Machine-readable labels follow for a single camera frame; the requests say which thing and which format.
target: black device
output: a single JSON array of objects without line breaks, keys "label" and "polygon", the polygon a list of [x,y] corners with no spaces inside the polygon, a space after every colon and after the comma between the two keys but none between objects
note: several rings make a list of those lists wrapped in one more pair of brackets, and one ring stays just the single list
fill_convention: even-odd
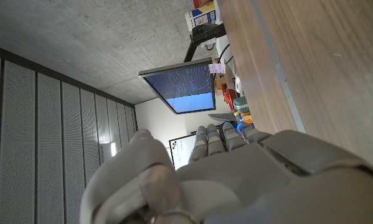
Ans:
[{"label": "black device", "polygon": [[211,58],[139,72],[139,77],[175,114],[215,110]]},{"label": "black device", "polygon": [[193,58],[197,46],[201,43],[226,35],[224,24],[205,23],[192,29],[191,44],[186,52],[184,62],[190,62]]}]

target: blue screen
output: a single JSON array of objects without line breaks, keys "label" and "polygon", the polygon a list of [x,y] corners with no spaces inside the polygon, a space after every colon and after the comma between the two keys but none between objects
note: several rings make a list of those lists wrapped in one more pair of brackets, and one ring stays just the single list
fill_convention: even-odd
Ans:
[{"label": "blue screen", "polygon": [[207,64],[167,70],[145,80],[177,113],[214,109]]},{"label": "blue screen", "polygon": [[177,113],[206,110],[214,107],[212,93],[171,98],[167,99],[167,102]]}]

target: concrete ceiling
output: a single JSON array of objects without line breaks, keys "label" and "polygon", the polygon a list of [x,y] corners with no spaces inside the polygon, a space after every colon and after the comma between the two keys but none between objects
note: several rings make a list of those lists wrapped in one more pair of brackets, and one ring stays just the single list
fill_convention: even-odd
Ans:
[{"label": "concrete ceiling", "polygon": [[[0,48],[140,103],[156,95],[138,72],[180,63],[192,0],[0,0]],[[195,59],[215,57],[198,48]]]}]

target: colorful object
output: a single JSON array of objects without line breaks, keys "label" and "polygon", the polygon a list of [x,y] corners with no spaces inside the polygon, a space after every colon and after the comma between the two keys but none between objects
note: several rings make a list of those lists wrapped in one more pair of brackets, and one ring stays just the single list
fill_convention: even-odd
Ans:
[{"label": "colorful object", "polygon": [[247,123],[247,124],[253,124],[253,119],[251,117],[250,112],[242,112],[242,119]]},{"label": "colorful object", "polygon": [[175,147],[176,147],[176,141],[174,141],[174,142],[172,143],[172,149],[175,149]]},{"label": "colorful object", "polygon": [[189,31],[192,31],[194,27],[205,24],[206,22],[215,23],[215,20],[217,19],[215,4],[210,2],[198,9],[187,12],[185,17]]},{"label": "colorful object", "polygon": [[210,2],[213,2],[214,0],[193,0],[194,8],[197,9],[199,7],[202,7],[205,4],[208,4]]},{"label": "colorful object", "polygon": [[236,118],[240,119],[240,120],[243,120],[243,116],[241,114],[241,112],[237,111],[237,110],[234,110],[234,115]]},{"label": "colorful object", "polygon": [[234,99],[236,98],[235,90],[228,89],[226,84],[222,84],[222,96],[224,96],[224,100],[227,104],[229,104],[229,108],[233,111],[234,108]]}]

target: computer monitor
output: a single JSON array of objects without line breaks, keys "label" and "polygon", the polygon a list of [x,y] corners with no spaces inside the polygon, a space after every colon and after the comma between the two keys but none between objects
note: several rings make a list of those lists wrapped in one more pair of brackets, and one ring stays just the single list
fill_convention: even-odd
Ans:
[{"label": "computer monitor", "polygon": [[211,58],[139,72],[139,77],[175,114],[215,110]]}]

